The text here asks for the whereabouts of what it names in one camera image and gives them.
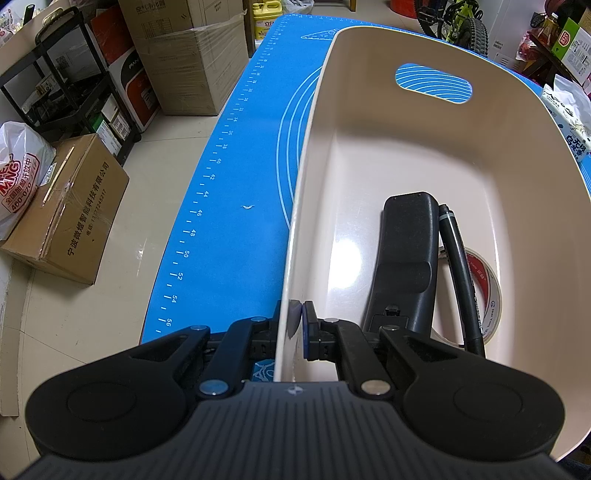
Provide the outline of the white masking tape roll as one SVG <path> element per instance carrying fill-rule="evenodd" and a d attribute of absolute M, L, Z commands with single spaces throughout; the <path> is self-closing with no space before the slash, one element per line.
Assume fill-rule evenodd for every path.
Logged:
<path fill-rule="evenodd" d="M 467 259 L 473 281 L 479 322 L 484 343 L 494 337 L 502 313 L 500 284 L 495 271 L 475 251 L 467 250 Z M 464 332 L 453 285 L 446 250 L 439 251 L 438 285 L 432 338 L 453 347 L 464 347 Z"/>

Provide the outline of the beige plastic storage bin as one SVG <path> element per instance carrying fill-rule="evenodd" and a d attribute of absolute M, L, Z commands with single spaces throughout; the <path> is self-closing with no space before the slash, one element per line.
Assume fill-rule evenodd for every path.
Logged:
<path fill-rule="evenodd" d="M 335 35 L 298 168 L 283 304 L 363 319 L 380 216 L 427 192 L 492 268 L 494 361 L 550 384 L 566 411 L 552 454 L 590 431 L 590 196 L 540 96 L 502 67 L 418 34 Z"/>

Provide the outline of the blue silicone baking mat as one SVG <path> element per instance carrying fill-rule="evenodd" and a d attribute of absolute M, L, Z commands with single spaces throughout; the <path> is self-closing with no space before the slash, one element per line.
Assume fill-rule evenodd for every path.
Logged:
<path fill-rule="evenodd" d="M 290 16 L 263 42 L 209 138 L 172 227 L 142 340 L 220 332 L 283 299 L 305 132 L 335 35 L 365 22 Z"/>

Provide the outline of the brown cardboard box on floor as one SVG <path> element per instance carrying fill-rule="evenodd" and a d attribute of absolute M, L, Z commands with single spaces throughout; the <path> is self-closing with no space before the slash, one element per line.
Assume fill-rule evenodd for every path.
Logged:
<path fill-rule="evenodd" d="M 94 284 L 128 181 L 98 135 L 57 144 L 53 164 L 1 250 L 37 270 Z"/>

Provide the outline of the large wrapped cardboard box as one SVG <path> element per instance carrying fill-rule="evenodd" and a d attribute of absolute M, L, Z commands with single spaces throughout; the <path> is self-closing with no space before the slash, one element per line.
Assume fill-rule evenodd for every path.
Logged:
<path fill-rule="evenodd" d="M 245 14 L 137 40 L 135 48 L 164 114 L 215 116 L 249 62 Z"/>

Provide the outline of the white red plastic bag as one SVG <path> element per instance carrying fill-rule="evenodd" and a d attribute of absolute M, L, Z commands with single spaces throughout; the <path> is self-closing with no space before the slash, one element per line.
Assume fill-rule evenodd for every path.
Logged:
<path fill-rule="evenodd" d="M 32 201 L 56 155 L 55 148 L 25 123 L 1 126 L 1 226 L 6 241 Z"/>

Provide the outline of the black metal shelf rack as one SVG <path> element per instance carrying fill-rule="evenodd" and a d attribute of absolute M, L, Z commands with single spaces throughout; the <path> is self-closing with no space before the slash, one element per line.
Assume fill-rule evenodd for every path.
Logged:
<path fill-rule="evenodd" d="M 119 164 L 141 139 L 82 12 L 57 8 L 33 46 L 1 73 L 1 100 L 55 143 L 96 134 Z"/>

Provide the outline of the yellow oil jug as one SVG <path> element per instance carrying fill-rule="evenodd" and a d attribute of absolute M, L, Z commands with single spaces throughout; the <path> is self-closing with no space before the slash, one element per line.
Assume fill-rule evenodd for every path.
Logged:
<path fill-rule="evenodd" d="M 254 38 L 263 40 L 274 21 L 281 15 L 283 15 L 283 3 L 280 0 L 253 2 Z"/>

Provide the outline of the white tissue pack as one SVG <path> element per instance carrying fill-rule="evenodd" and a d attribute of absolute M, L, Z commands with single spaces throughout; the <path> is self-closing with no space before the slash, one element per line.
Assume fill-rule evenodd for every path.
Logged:
<path fill-rule="evenodd" d="M 543 87 L 541 100 L 561 130 L 575 160 L 590 155 L 590 98 L 583 88 L 560 75 Z"/>

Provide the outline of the green children's bicycle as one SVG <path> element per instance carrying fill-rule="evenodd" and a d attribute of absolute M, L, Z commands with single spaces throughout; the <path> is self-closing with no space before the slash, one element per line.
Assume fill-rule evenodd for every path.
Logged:
<path fill-rule="evenodd" d="M 488 31 L 478 1 L 415 0 L 414 5 L 426 35 L 488 56 Z"/>

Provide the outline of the upper stacked cardboard box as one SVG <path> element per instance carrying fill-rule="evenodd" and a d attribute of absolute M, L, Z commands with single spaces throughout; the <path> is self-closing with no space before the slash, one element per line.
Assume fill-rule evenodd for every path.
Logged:
<path fill-rule="evenodd" d="M 120 0 L 129 32 L 140 39 L 228 21 L 240 0 Z"/>

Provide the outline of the red white appliance box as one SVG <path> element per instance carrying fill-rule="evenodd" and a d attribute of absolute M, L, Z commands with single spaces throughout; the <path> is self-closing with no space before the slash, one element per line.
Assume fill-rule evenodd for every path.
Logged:
<path fill-rule="evenodd" d="M 159 104 L 119 6 L 99 8 L 90 27 L 119 95 L 138 130 L 144 132 Z"/>

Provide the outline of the green white carton box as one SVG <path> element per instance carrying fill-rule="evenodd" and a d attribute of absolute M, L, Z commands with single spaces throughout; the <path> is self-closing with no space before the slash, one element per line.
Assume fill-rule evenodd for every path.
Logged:
<path fill-rule="evenodd" d="M 583 85 L 590 75 L 590 49 L 590 34 L 568 18 L 552 47 L 552 53 L 576 82 Z"/>

